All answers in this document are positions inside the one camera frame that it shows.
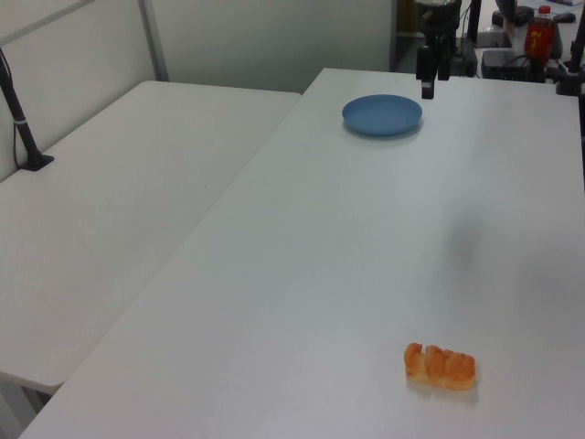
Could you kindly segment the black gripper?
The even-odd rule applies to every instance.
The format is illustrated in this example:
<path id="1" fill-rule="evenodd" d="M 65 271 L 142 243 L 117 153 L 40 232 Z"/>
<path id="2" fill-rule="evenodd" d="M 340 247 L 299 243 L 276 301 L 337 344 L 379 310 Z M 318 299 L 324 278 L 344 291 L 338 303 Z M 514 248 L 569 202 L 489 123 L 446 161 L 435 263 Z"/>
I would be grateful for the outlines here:
<path id="1" fill-rule="evenodd" d="M 451 76 L 451 44 L 459 25 L 459 4 L 419 4 L 419 31 L 427 45 L 417 51 L 416 79 L 420 81 L 423 100 L 434 98 L 435 70 L 431 48 L 437 47 L 437 79 L 447 81 Z"/>

